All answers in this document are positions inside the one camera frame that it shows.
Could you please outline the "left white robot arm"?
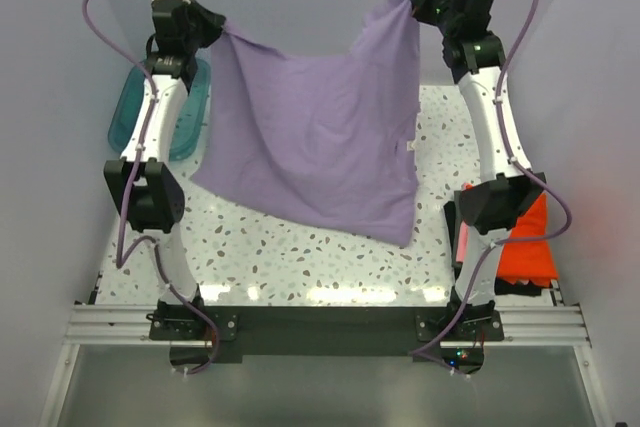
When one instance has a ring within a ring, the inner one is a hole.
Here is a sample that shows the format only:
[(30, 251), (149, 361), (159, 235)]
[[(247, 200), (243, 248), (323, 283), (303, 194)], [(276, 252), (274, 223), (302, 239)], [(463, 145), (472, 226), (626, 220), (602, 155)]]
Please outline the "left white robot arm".
[(168, 162), (198, 72), (197, 53), (220, 37), (225, 18), (195, 0), (151, 0), (151, 13), (154, 34), (137, 66), (144, 76), (138, 118), (120, 158), (104, 166), (120, 217), (115, 264), (123, 267), (139, 244), (148, 243), (161, 303), (184, 304), (171, 325), (183, 338), (196, 339), (206, 330), (207, 315), (195, 307), (201, 297), (180, 227), (185, 194)]

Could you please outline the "purple t shirt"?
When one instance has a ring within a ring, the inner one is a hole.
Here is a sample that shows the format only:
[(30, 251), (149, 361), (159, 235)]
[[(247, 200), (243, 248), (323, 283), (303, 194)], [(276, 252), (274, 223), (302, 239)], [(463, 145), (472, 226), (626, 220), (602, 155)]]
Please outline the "purple t shirt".
[(420, 31), (410, 0), (366, 15), (348, 52), (288, 55), (227, 24), (211, 49), (210, 133), (193, 174), (230, 202), (400, 247), (418, 179)]

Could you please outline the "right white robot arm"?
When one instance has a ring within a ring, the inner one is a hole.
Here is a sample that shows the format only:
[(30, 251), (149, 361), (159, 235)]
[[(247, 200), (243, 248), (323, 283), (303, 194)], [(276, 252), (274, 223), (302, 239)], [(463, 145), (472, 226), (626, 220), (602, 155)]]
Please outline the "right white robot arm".
[(481, 327), (476, 310), (494, 304), (502, 247), (517, 220), (542, 192), (522, 152), (504, 84), (505, 54), (489, 29), (494, 0), (410, 0), (413, 17), (442, 35), (443, 59), (471, 117), (479, 152), (480, 182), (456, 192), (457, 233), (467, 235), (452, 300), (448, 333), (469, 339)]

